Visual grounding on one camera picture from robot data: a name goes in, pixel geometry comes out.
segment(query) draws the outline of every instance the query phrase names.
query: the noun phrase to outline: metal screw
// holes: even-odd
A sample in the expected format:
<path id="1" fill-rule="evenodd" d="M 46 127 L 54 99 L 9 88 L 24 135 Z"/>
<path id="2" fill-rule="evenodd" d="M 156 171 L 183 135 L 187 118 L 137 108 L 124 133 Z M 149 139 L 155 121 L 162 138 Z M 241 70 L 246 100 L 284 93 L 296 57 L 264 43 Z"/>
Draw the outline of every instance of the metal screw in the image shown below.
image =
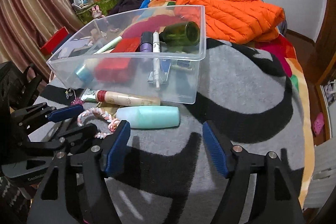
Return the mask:
<path id="1" fill-rule="evenodd" d="M 99 145 L 94 145 L 91 147 L 91 151 L 92 152 L 98 152 L 100 150 L 100 146 Z"/>
<path id="2" fill-rule="evenodd" d="M 275 152 L 273 152 L 273 151 L 269 152 L 268 155 L 269 155 L 269 157 L 270 157 L 271 159 L 275 159 L 275 158 L 278 156 L 278 155 L 277 155 Z"/>
<path id="3" fill-rule="evenodd" d="M 58 158 L 58 159 L 61 159 L 61 158 L 63 158 L 64 156 L 65 156 L 65 153 L 64 153 L 63 151 L 58 152 L 58 153 L 56 154 L 56 158 Z"/>
<path id="4" fill-rule="evenodd" d="M 243 148 L 240 145 L 235 145 L 233 147 L 233 150 L 236 151 L 236 152 L 241 152 L 243 150 Z"/>

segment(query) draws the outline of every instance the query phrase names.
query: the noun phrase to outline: transparent storage box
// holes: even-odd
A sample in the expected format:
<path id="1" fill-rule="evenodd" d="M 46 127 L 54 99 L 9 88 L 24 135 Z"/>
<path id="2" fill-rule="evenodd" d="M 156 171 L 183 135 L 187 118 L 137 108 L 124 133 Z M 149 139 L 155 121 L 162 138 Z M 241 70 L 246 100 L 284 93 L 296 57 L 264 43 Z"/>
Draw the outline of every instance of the transparent storage box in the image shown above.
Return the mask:
<path id="1" fill-rule="evenodd" d="M 168 47 L 160 42 L 160 53 L 94 54 L 118 36 L 122 36 L 124 42 L 139 41 L 145 31 L 160 33 L 166 26 L 190 21 L 199 27 L 196 46 Z M 205 55 L 204 6 L 164 6 L 95 19 L 66 41 L 47 64 L 67 88 L 157 96 L 164 101 L 193 104 L 200 61 Z M 154 62 L 160 63 L 159 88 L 154 83 Z"/>

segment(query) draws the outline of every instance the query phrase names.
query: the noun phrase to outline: pink slipper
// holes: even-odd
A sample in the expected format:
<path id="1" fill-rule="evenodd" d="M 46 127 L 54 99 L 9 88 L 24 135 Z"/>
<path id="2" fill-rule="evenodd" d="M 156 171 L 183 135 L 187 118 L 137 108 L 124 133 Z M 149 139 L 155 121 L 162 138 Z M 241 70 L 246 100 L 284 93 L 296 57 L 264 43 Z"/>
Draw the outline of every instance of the pink slipper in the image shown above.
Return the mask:
<path id="1" fill-rule="evenodd" d="M 313 124 L 313 130 L 316 136 L 318 136 L 321 133 L 323 126 L 324 126 L 324 117 L 322 112 L 320 112 L 319 115 L 317 115 Z"/>

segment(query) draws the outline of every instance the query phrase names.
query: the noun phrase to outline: braided strap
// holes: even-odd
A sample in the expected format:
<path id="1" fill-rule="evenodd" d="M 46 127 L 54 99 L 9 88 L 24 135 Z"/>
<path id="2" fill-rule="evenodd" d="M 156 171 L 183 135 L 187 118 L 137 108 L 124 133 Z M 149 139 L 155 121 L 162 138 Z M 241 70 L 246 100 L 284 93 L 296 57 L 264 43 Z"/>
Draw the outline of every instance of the braided strap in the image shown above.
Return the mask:
<path id="1" fill-rule="evenodd" d="M 82 112 L 81 114 L 78 115 L 77 125 L 82 127 L 84 125 L 82 119 L 84 117 L 90 115 L 90 114 L 93 114 L 95 117 L 102 118 L 102 119 L 106 120 L 107 122 L 109 122 L 108 129 L 110 130 L 110 133 L 98 132 L 95 135 L 95 138 L 103 139 L 106 136 L 113 134 L 115 132 L 116 128 L 118 127 L 118 125 L 120 124 L 120 120 L 118 120 L 117 118 L 112 118 L 112 115 L 109 114 L 107 111 L 104 112 L 99 107 L 91 107 L 91 108 L 85 110 L 84 112 Z"/>

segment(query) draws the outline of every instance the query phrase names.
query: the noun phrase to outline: gray blanket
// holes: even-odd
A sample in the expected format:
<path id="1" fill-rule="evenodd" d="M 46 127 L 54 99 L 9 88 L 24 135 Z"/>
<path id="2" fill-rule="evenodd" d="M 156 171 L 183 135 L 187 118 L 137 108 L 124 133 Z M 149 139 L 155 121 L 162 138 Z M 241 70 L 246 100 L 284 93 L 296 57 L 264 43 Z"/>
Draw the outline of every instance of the gray blanket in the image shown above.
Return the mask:
<path id="1" fill-rule="evenodd" d="M 70 105 L 73 97 L 66 100 L 59 80 L 48 86 L 36 103 L 57 108 Z M 55 96 L 51 87 L 63 97 Z M 93 105 L 85 103 L 84 107 Z M 124 172 L 106 179 L 122 223 L 211 222 L 227 180 L 217 173 L 204 147 L 202 123 L 206 120 L 251 153 L 276 152 L 299 193 L 304 167 L 303 110 L 297 90 L 275 56 L 208 39 L 196 103 L 175 105 L 180 109 L 180 126 L 132 130 Z M 89 122 L 107 131 L 107 123 Z M 46 141 L 57 127 L 50 122 L 30 138 Z M 241 223 L 248 220 L 254 187 L 251 176 Z"/>

